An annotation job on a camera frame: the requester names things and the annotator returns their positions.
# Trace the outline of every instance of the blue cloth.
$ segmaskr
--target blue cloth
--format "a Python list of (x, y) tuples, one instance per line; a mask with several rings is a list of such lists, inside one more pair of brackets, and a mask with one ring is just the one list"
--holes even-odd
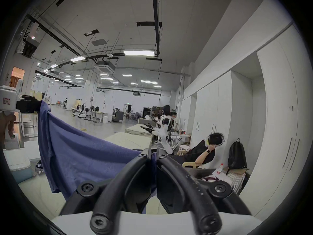
[(81, 182), (113, 178), (140, 154), (71, 127), (50, 111), (42, 101), (38, 119), (40, 157), (52, 192), (61, 192), (66, 200)]

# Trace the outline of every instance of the man in black shirt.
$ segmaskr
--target man in black shirt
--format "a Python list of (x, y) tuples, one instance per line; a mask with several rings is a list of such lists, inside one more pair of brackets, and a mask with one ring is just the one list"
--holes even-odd
[(214, 133), (208, 138), (202, 140), (194, 148), (192, 148), (187, 154), (183, 156), (170, 155), (172, 159), (180, 163), (184, 162), (196, 162), (199, 165), (203, 165), (211, 162), (215, 156), (215, 147), (223, 142), (223, 136), (220, 133)]

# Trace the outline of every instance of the plastic bottle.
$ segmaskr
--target plastic bottle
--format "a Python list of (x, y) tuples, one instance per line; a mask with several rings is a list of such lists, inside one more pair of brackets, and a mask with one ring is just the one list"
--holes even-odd
[(221, 164), (221, 166), (217, 169), (216, 174), (220, 174), (223, 170), (223, 164)]

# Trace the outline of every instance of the label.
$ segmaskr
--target label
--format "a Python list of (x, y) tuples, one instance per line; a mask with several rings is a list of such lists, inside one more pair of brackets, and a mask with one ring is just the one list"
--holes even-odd
[(4, 97), (4, 98), (3, 98), (3, 103), (4, 103), (4, 104), (10, 104), (10, 103), (11, 103), (11, 100)]

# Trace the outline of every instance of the cabinet handle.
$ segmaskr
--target cabinet handle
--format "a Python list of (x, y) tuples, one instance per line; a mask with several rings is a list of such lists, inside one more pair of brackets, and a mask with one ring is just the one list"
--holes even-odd
[[(299, 143), (300, 143), (300, 139), (298, 140), (297, 149), (295, 150), (295, 157), (296, 157), (296, 155), (297, 155), (297, 151), (298, 151), (298, 148), (299, 148)], [(291, 166), (290, 166), (290, 169), (289, 169), (289, 170), (291, 170), (291, 168), (292, 168), (293, 162), (295, 161), (295, 157), (294, 157), (294, 160), (292, 160), (292, 164), (291, 164)]]
[(286, 163), (286, 161), (287, 161), (287, 157), (288, 157), (289, 150), (290, 150), (290, 146), (291, 146), (291, 141), (292, 141), (292, 138), (290, 139), (290, 143), (289, 143), (289, 148), (288, 148), (287, 156), (286, 156), (286, 159), (285, 159), (285, 162), (284, 162), (284, 165), (283, 165), (283, 167), (282, 167), (282, 168), (284, 168), (285, 163)]

